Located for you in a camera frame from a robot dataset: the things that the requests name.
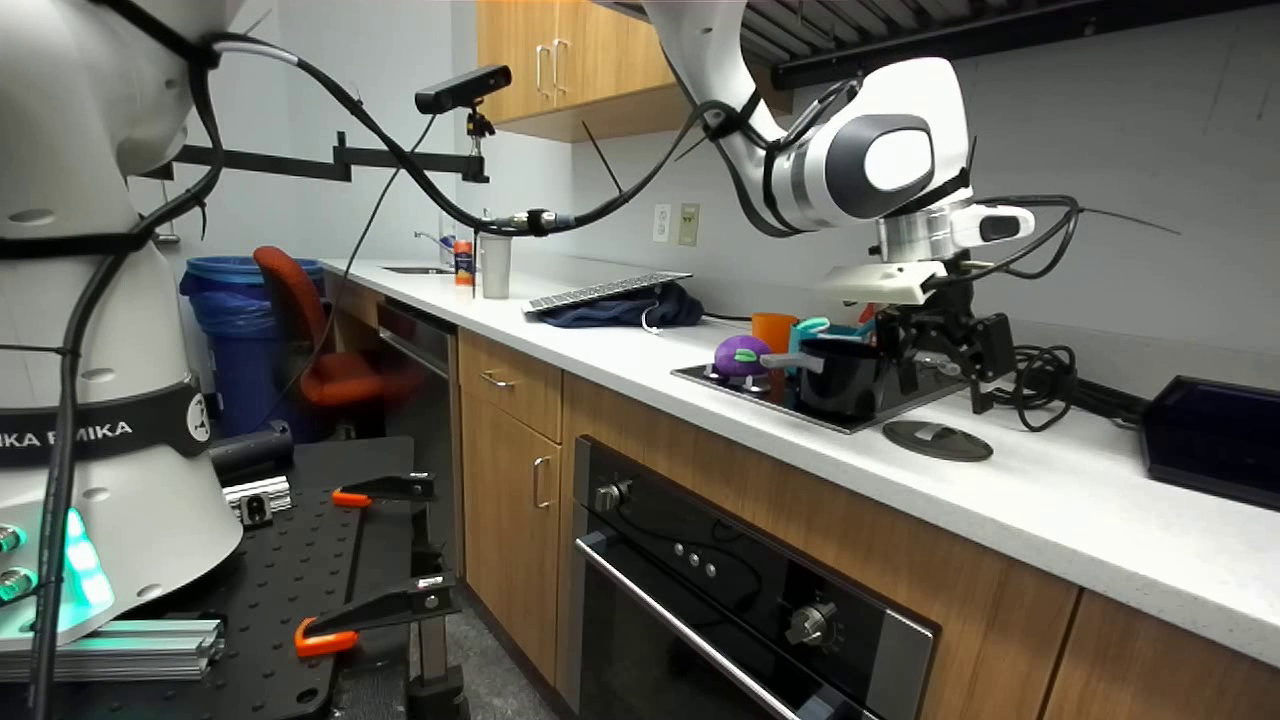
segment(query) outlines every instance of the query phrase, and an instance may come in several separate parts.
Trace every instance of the blue trash bin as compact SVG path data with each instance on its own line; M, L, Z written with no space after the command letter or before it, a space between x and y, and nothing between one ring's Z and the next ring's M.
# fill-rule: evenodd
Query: blue trash bin
M287 419L296 440L314 440L321 425L287 398L274 309L250 255L191 255L178 292L210 348L215 431L244 436Z

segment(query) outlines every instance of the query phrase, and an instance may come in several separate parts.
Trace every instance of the white countertop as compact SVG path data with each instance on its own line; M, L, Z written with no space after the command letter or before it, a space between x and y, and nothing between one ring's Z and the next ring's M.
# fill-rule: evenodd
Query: white countertop
M741 322L660 333L528 322L528 294L601 270L592 263L565 270L572 258L548 266L560 276L514 270L514 299L476 299L447 276L400 276L379 258L359 258L350 279L1280 669L1280 511L1149 479L1136 436L1080 409L1048 431L1024 431L1007 409L973 417L969 393L900 413L977 431L994 447L984 462L927 461L875 428L839 431L671 375L707 364Z

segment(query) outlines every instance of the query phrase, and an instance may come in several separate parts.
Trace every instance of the oven door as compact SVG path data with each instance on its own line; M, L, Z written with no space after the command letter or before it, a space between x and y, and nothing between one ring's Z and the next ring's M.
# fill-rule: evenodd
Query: oven door
M584 554L579 716L875 720L611 531Z

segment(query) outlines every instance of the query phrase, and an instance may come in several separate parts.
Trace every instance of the black box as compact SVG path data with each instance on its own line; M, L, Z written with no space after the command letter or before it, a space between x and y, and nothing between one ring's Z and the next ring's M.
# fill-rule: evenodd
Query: black box
M1280 393L1176 375L1143 413L1149 477L1280 507Z

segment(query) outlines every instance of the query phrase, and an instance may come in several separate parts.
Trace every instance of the purple object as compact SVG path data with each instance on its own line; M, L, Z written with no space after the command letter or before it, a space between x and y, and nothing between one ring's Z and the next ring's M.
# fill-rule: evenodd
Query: purple object
M724 384L760 379L763 375L760 355L767 355L767 342L760 334L729 334L729 339L716 342L712 372Z

